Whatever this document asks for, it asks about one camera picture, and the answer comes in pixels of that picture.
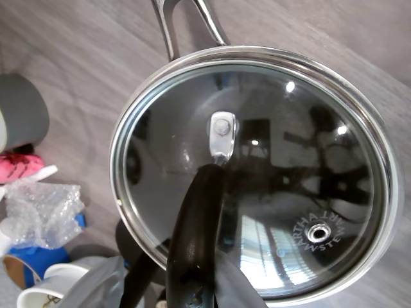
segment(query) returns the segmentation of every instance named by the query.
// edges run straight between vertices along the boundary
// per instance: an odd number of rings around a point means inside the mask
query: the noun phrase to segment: plastic bag
[[[59,248],[82,231],[75,220],[84,209],[79,185],[22,179],[4,188],[7,218],[0,223],[0,231],[12,246]]]

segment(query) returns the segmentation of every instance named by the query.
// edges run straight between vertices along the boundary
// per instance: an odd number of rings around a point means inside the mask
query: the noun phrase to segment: metal handle
[[[152,0],[155,13],[157,14],[160,23],[162,35],[166,42],[168,58],[170,61],[173,61],[180,56],[173,25],[173,10],[179,1],[180,0]],[[217,46],[229,45],[230,43],[209,3],[206,0],[193,0],[193,2],[197,7],[197,10],[200,12],[201,17]]]

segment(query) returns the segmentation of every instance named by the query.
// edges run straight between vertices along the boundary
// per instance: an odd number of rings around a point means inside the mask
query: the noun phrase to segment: white mug
[[[44,274],[44,280],[23,290],[17,299],[17,308],[58,307],[59,301],[104,257],[86,257],[72,263],[54,264]]]

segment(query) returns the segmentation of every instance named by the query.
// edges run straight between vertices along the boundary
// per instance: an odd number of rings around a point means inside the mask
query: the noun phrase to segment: floor
[[[306,55],[356,85],[387,122],[405,175],[405,210],[384,258],[337,295],[305,307],[411,307],[411,2],[211,0],[233,44]],[[182,54],[212,46],[192,3],[174,15]],[[70,248],[116,249],[119,215],[109,182],[115,122],[134,89],[167,63],[150,0],[0,0],[0,70],[27,77],[51,116],[38,147],[82,186],[88,228]]]

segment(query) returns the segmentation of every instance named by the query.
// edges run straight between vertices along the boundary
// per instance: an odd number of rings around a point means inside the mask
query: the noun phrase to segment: black pan handle
[[[181,205],[167,260],[169,308],[214,305],[214,253],[224,178],[220,166],[201,167]]]

